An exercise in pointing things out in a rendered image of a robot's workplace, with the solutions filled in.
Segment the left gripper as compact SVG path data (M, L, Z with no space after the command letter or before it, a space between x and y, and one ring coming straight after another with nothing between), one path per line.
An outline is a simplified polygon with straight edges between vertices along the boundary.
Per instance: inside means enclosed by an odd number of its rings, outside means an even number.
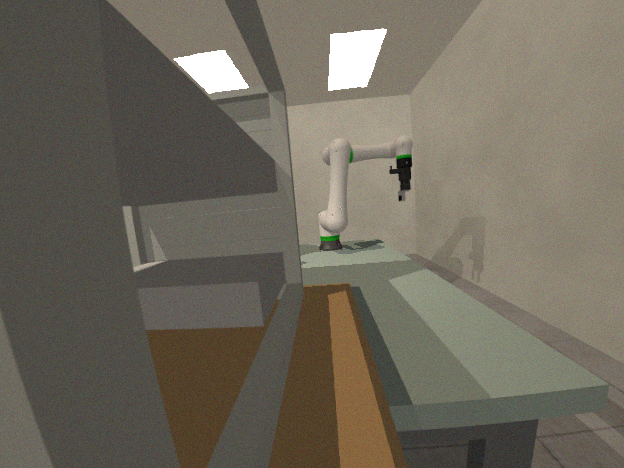
M398 191L398 200L405 201L405 191L411 190L410 179L411 179L411 168L412 167L412 158L405 157L396 159L397 169L392 169L390 166L389 174L397 174L399 176L400 181L400 191Z

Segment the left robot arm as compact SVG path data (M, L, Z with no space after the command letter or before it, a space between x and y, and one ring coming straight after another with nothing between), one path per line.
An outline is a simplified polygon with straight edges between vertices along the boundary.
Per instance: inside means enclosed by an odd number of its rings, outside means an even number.
M342 248L339 240L340 232L344 231L348 225L349 161L352 163L379 158L412 158L412 145L412 140L408 136L400 136L392 142L378 145L350 145L346 139L337 138L324 149L322 159L330 166L330 191L327 210L318 214L320 250L332 251Z

